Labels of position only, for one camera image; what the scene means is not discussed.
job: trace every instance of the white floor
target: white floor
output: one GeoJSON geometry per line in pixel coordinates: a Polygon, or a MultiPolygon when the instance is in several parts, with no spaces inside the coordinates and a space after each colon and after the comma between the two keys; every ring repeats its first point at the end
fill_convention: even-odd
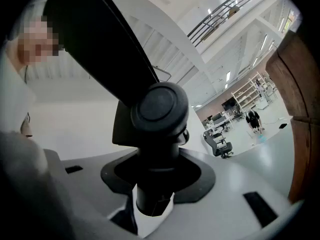
{"type": "Polygon", "coordinates": [[[279,92],[276,92],[277,98],[271,97],[272,103],[265,109],[253,108],[261,118],[262,126],[265,128],[262,134],[253,133],[249,128],[246,119],[240,121],[232,121],[233,127],[229,124],[230,129],[228,132],[223,131],[222,135],[226,138],[227,142],[231,142],[233,154],[230,156],[239,155],[247,150],[250,150],[275,134],[279,132],[281,124],[290,124],[290,116],[287,112],[286,106],[279,92]]]}

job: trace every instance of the computer monitor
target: computer monitor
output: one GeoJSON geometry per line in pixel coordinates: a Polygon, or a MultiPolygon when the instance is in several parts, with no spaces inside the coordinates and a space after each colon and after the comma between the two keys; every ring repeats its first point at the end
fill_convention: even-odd
{"type": "Polygon", "coordinates": [[[221,118],[221,117],[222,117],[222,115],[221,115],[220,113],[218,113],[218,114],[214,115],[214,116],[211,118],[211,120],[212,120],[212,121],[216,121],[216,120],[218,120],[218,119],[221,118]]]}
{"type": "Polygon", "coordinates": [[[232,109],[236,104],[236,99],[234,97],[231,97],[230,99],[222,103],[221,106],[223,107],[224,111],[227,111],[232,109]]]}

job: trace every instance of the person in black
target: person in black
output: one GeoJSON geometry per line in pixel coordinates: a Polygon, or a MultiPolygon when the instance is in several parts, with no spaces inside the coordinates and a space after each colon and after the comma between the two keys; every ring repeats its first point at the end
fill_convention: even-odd
{"type": "Polygon", "coordinates": [[[248,123],[250,129],[255,133],[257,131],[262,132],[264,128],[262,128],[262,122],[259,114],[252,109],[246,113],[245,116],[246,122],[248,123]]]}

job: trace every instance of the white shelving unit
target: white shelving unit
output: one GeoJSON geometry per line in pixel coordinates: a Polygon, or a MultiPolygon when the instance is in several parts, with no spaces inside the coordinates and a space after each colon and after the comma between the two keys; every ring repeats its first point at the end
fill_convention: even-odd
{"type": "Polygon", "coordinates": [[[257,72],[254,77],[249,78],[248,82],[231,93],[243,113],[254,107],[256,105],[255,101],[259,98],[259,92],[255,85],[256,79],[258,79],[263,86],[267,86],[265,80],[257,72]]]}

